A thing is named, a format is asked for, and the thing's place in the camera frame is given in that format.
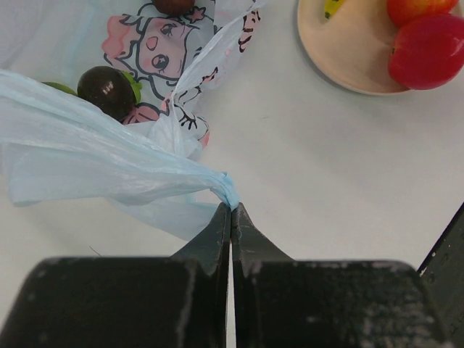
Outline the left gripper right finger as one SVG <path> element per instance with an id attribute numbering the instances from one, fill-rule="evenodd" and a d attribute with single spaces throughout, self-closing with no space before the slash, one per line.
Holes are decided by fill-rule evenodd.
<path id="1" fill-rule="evenodd" d="M 451 347 L 429 291 L 393 260 L 295 260 L 232 212 L 238 347 Z"/>

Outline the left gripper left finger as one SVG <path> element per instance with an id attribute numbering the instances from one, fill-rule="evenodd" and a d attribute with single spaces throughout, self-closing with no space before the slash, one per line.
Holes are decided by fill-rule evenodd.
<path id="1" fill-rule="evenodd" d="M 231 209 L 170 257 L 56 257 L 34 267 L 3 347 L 224 347 Z"/>

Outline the light blue plastic bag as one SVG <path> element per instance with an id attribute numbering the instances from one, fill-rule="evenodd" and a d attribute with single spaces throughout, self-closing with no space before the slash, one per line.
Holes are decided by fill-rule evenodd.
<path id="1" fill-rule="evenodd" d="M 10 200 L 102 197 L 155 228 L 189 240 L 216 207 L 234 209 L 231 178 L 198 163 L 210 139 L 202 95 L 239 63 L 262 1 L 197 1 L 181 16 L 150 1 L 1 3 L 1 173 Z M 136 105 L 118 122 L 70 87 L 92 67 L 130 81 Z"/>

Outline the fake dark purple plum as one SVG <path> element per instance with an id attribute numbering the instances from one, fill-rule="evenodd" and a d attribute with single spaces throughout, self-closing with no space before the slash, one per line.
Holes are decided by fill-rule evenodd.
<path id="1" fill-rule="evenodd" d="M 122 122 L 136 105 L 130 81 L 120 70 L 110 66 L 92 67 L 83 73 L 77 94 L 118 122 Z"/>

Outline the round beige ceramic plate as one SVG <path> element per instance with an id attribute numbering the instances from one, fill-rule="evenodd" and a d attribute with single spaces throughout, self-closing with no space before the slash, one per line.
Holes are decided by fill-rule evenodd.
<path id="1" fill-rule="evenodd" d="M 327 20 L 324 1 L 299 1 L 297 29 L 313 64 L 334 83 L 362 94 L 392 95 L 407 91 L 388 72 L 392 44 L 399 29 L 389 18 L 387 1 L 345 1 Z M 463 18 L 458 1 L 448 12 Z"/>

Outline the fake red strawberry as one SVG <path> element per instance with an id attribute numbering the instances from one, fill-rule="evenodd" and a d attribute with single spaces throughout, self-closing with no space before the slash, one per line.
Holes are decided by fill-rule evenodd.
<path id="1" fill-rule="evenodd" d="M 433 14 L 402 26 L 389 56 L 390 77 L 411 90 L 450 82 L 463 68 L 463 18 Z"/>

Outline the fake dark red fruit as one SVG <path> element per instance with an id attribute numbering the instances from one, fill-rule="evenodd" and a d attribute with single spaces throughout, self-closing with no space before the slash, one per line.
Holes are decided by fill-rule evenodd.
<path id="1" fill-rule="evenodd" d="M 181 16 L 188 13 L 195 5 L 194 0 L 152 0 L 155 8 L 169 16 Z"/>

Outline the fake yellow banana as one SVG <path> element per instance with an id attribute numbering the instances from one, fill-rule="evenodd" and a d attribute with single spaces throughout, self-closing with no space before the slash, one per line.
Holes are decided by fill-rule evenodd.
<path id="1" fill-rule="evenodd" d="M 324 17 L 330 20 L 337 11 L 341 8 L 345 0 L 325 0 L 324 1 Z"/>

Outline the fake orange persimmon fruit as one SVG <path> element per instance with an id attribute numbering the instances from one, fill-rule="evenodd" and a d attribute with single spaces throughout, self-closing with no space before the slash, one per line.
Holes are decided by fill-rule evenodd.
<path id="1" fill-rule="evenodd" d="M 398 27 L 420 17 L 448 13 L 458 0 L 388 0 L 386 10 L 390 20 Z"/>

